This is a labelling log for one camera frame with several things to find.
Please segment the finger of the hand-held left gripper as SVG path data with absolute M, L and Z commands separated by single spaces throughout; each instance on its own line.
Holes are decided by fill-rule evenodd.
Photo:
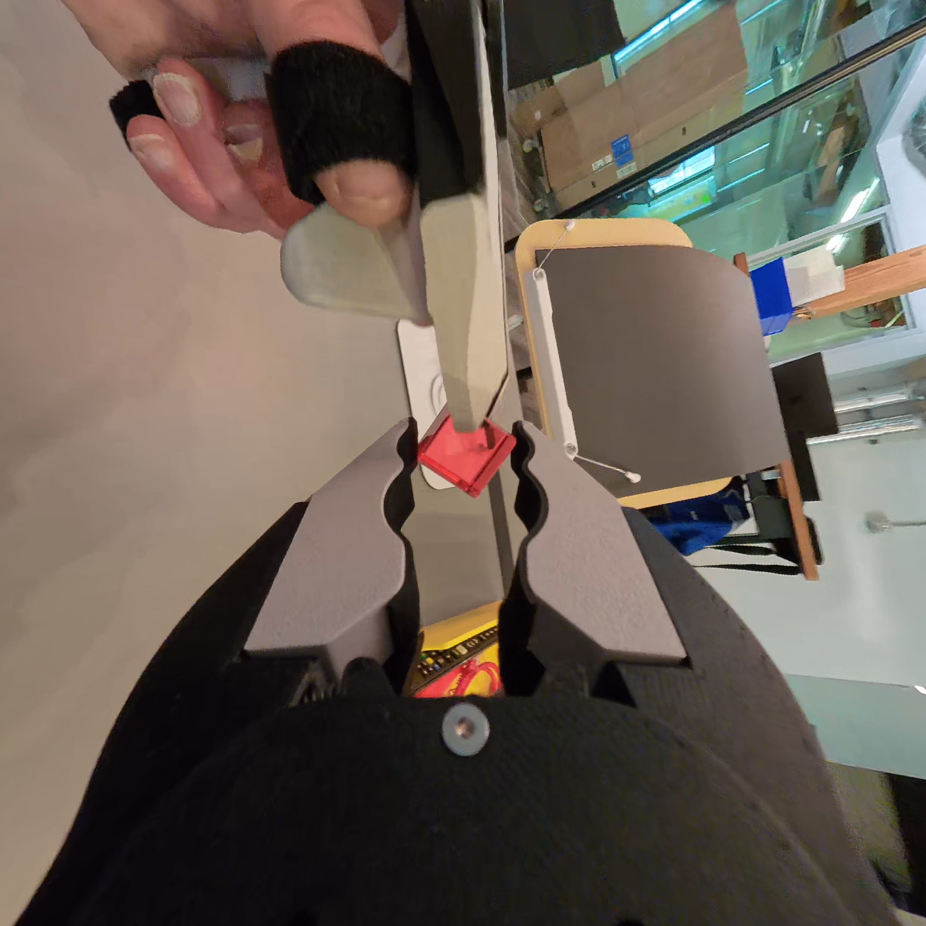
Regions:
M 508 370 L 499 191 L 429 203 L 421 232 L 447 410 L 458 433 L 472 433 L 491 416 Z

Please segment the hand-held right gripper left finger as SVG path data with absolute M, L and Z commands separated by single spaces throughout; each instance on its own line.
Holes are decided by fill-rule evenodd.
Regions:
M 254 657 L 398 661 L 419 630 L 413 555 L 417 426 L 401 419 L 307 503 L 245 642 Z

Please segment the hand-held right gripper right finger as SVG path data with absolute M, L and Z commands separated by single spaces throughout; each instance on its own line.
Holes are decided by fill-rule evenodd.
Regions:
M 526 535 L 499 613 L 502 666 L 678 665 L 687 654 L 616 498 L 533 424 L 511 466 Z

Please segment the yellow plastic bin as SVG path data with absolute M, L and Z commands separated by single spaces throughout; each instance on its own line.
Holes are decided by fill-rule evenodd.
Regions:
M 497 623 L 501 602 L 496 601 L 489 605 L 475 608 L 456 617 L 434 623 L 423 630 L 422 646 L 426 648 L 443 649 L 460 638 L 469 637 L 477 630 L 488 624 Z M 497 665 L 500 675 L 500 682 L 490 680 L 488 670 L 494 669 L 491 663 L 484 662 L 478 666 L 479 673 L 472 678 L 469 676 L 459 676 L 454 681 L 449 678 L 441 679 L 428 688 L 417 692 L 410 693 L 412 697 L 418 699 L 435 699 L 435 698 L 464 698 L 464 697 L 482 697 L 489 698 L 503 694 L 503 683 L 500 671 L 499 643 L 497 644 Z

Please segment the red translucent block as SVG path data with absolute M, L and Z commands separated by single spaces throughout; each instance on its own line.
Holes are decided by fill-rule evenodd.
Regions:
M 510 457 L 516 438 L 485 420 L 473 432 L 458 432 L 444 411 L 421 438 L 418 460 L 452 486 L 477 498 Z

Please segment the person's left hand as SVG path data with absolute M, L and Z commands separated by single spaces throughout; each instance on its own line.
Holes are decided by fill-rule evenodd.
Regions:
M 349 45 L 381 62 L 399 36 L 400 2 L 66 1 L 88 39 L 154 104 L 125 121 L 148 177 L 202 225 L 278 240 L 312 209 L 288 188 L 272 113 L 236 103 L 196 63 L 272 61 L 315 41 Z

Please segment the cardboard boxes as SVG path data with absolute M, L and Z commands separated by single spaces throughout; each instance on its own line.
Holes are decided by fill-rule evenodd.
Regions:
M 735 2 L 682 2 L 612 54 L 514 89 L 509 130 L 528 222 L 550 218 L 740 116 Z

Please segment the black square panel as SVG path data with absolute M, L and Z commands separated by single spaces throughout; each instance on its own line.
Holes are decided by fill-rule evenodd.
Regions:
M 811 439 L 839 433 L 822 353 L 779 363 L 770 371 L 788 436 Z

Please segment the blue box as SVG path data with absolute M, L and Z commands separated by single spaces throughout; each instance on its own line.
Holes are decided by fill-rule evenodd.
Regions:
M 790 322 L 794 306 L 783 259 L 775 259 L 749 272 L 758 308 L 761 333 L 781 333 Z

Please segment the white box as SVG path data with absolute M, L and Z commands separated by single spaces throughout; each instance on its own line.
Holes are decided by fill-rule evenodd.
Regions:
M 794 308 L 844 291 L 844 268 L 835 262 L 827 245 L 820 245 L 782 259 L 782 268 Z

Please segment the wooden beam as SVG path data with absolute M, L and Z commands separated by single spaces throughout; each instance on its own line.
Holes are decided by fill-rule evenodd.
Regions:
M 925 288 L 925 245 L 844 272 L 844 288 L 800 307 L 795 317 L 815 320 L 882 303 Z

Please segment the wooden table black frame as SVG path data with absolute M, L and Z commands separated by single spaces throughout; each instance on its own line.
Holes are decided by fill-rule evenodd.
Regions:
M 809 443 L 837 431 L 831 389 L 819 352 L 777 364 L 771 375 L 790 455 L 773 466 L 769 478 L 760 472 L 747 476 L 756 530 L 742 540 L 723 541 L 721 548 L 781 561 L 734 565 L 735 570 L 801 575 L 815 582 L 824 557 L 816 526 L 804 512 L 805 503 L 819 501 Z

